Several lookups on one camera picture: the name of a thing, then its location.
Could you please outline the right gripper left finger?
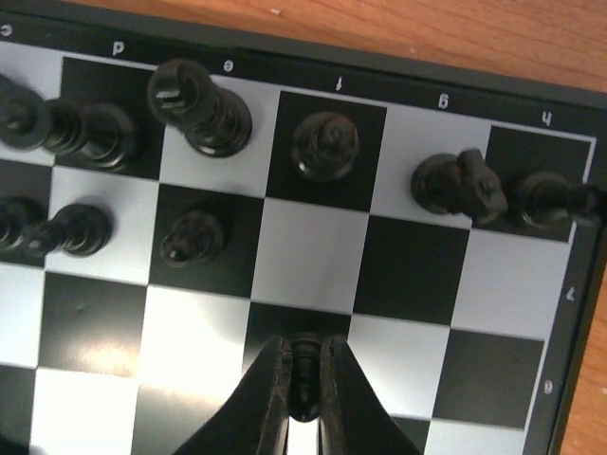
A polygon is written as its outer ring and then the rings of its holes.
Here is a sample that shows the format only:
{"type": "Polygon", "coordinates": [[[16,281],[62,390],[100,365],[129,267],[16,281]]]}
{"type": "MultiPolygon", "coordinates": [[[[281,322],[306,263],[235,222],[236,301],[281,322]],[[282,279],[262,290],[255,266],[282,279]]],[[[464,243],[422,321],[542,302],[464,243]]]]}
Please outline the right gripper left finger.
{"type": "Polygon", "coordinates": [[[272,337],[217,413],[178,454],[284,454],[290,398],[290,342],[272,337]]]}

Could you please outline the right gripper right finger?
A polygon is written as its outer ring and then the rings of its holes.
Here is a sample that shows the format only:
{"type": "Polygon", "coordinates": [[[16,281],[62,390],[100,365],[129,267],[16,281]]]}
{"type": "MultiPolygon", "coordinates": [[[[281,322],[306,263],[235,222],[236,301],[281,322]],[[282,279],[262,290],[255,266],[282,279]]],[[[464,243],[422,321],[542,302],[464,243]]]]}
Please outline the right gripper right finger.
{"type": "Polygon", "coordinates": [[[320,357],[320,453],[418,452],[380,404],[345,338],[326,338],[320,357]]]}

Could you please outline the black pawn second row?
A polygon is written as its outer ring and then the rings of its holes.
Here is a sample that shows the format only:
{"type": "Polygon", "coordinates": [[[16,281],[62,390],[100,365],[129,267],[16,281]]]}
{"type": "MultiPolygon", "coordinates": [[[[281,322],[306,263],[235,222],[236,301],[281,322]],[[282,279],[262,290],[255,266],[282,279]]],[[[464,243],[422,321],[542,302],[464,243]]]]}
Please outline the black pawn second row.
{"type": "Polygon", "coordinates": [[[30,257],[63,252],[76,258],[89,257],[109,242],[111,218],[102,209],[70,204],[46,219],[36,202],[18,197],[1,199],[1,250],[19,251],[30,257]]]}

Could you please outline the black piece back row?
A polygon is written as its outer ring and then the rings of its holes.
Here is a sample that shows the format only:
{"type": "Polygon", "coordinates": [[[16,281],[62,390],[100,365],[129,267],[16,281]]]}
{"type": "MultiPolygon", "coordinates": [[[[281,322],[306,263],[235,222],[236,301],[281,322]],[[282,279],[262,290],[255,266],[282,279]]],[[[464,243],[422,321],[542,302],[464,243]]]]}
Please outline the black piece back row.
{"type": "Polygon", "coordinates": [[[224,158],[243,151],[251,137],[247,104],[212,81],[205,66],[173,59],[159,65],[147,84],[154,117],[175,127],[202,155],[224,158]]]}

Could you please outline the black piece new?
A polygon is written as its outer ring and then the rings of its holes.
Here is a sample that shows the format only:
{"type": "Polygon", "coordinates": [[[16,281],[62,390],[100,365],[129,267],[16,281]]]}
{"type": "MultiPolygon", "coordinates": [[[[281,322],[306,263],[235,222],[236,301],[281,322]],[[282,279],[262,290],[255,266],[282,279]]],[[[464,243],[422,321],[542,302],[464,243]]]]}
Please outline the black piece new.
{"type": "Polygon", "coordinates": [[[113,103],[78,107],[66,100],[6,101],[1,107],[1,141],[13,150],[38,148],[49,154],[74,156],[98,169],[120,169],[140,153],[139,129],[113,103]]]}

